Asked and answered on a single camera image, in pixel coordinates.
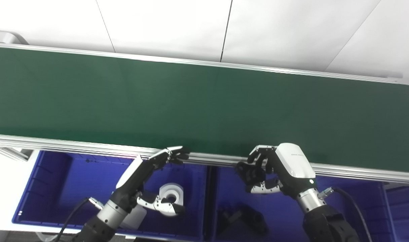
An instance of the black cable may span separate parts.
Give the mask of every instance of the black cable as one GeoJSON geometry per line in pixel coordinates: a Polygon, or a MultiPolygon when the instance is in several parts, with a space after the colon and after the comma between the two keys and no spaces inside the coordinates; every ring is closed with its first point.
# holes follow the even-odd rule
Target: black cable
{"type": "Polygon", "coordinates": [[[347,193],[346,191],[344,191],[344,190],[342,190],[342,189],[340,189],[338,187],[332,187],[332,189],[333,189],[333,191],[341,194],[344,198],[348,199],[352,203],[352,205],[354,205],[354,207],[356,208],[357,213],[359,214],[360,219],[361,219],[361,221],[363,223],[363,227],[365,228],[367,238],[368,238],[369,242],[372,242],[372,237],[370,236],[370,232],[369,232],[369,229],[368,229],[368,227],[366,225],[366,221],[365,221],[365,218],[363,216],[363,213],[361,212],[361,210],[360,210],[359,206],[357,205],[356,201],[354,201],[353,197],[349,193],[347,193]]]}
{"type": "Polygon", "coordinates": [[[89,198],[84,198],[82,201],[80,201],[80,203],[78,203],[73,210],[71,211],[71,213],[69,214],[69,216],[67,217],[66,221],[64,222],[63,227],[61,228],[59,234],[57,235],[57,237],[55,238],[55,240],[53,242],[59,242],[61,236],[63,235],[64,230],[67,227],[67,224],[69,224],[71,217],[74,216],[74,214],[77,212],[77,210],[79,210],[83,205],[85,205],[86,202],[89,201],[89,198]]]}

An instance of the blue storage bin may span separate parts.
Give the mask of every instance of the blue storage bin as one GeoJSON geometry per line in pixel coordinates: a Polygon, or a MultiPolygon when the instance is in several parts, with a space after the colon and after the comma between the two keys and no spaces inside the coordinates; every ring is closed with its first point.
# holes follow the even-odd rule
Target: blue storage bin
{"type": "MultiPolygon", "coordinates": [[[[249,194],[233,168],[219,167],[216,174],[213,227],[211,240],[214,242],[309,242],[303,231],[303,212],[297,202],[282,193],[268,195],[249,194]],[[266,236],[252,232],[240,219],[216,235],[217,216],[222,210],[235,212],[241,204],[248,205],[262,213],[269,228],[266,236]]],[[[395,242],[393,224],[389,214],[386,192],[381,182],[317,177],[320,190],[340,187],[348,192],[363,212],[374,242],[395,242]]],[[[367,241],[365,230],[353,205],[335,193],[326,202],[344,214],[346,220],[359,234],[361,241],[367,241]]]]}
{"type": "Polygon", "coordinates": [[[409,242],[409,187],[387,191],[397,242],[409,242]]]}
{"type": "MultiPolygon", "coordinates": [[[[67,216],[84,197],[106,203],[131,159],[40,152],[23,197],[13,218],[14,223],[61,227],[67,216]]],[[[145,190],[158,194],[166,183],[184,188],[186,213],[167,217],[153,210],[137,231],[118,230],[140,237],[203,241],[203,212],[207,167],[203,165],[166,165],[145,184],[145,190]]],[[[85,205],[72,218],[69,228],[81,228],[98,210],[85,205]]]]}

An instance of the robotic hand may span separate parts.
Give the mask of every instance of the robotic hand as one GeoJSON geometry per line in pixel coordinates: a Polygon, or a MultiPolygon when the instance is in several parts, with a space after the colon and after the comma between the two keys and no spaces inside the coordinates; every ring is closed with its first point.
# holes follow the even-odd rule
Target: robotic hand
{"type": "Polygon", "coordinates": [[[72,242],[107,242],[115,234],[117,228],[131,210],[140,204],[143,207],[166,213],[182,213],[184,207],[162,199],[156,194],[143,190],[143,184],[155,170],[163,168],[168,163],[182,164],[189,158],[189,150],[185,147],[168,147],[149,160],[143,161],[138,156],[125,170],[103,209],[88,220],[80,233],[72,242]]]}
{"type": "Polygon", "coordinates": [[[303,229],[311,242],[360,242],[357,233],[343,215],[324,201],[327,191],[318,192],[315,172],[299,146],[256,146],[247,162],[239,162],[236,172],[249,193],[282,192],[296,200],[304,213],[303,229]],[[266,172],[262,165],[267,158],[266,172]],[[266,180],[266,173],[278,179],[266,180]]]}

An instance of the green conveyor belt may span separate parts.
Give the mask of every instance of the green conveyor belt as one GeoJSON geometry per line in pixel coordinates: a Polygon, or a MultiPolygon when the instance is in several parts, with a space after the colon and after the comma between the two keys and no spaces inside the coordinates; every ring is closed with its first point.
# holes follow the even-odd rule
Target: green conveyor belt
{"type": "Polygon", "coordinates": [[[409,172],[409,86],[0,48],[0,134],[409,172]]]}

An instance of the white tape roll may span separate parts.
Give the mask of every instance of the white tape roll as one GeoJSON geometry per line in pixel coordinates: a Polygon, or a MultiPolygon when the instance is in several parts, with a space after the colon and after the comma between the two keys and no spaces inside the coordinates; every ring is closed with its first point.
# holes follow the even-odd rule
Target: white tape roll
{"type": "MultiPolygon", "coordinates": [[[[167,183],[160,188],[160,197],[170,199],[173,198],[174,203],[183,205],[183,187],[176,183],[167,183]]],[[[176,216],[177,214],[160,212],[165,216],[176,216]]]]}

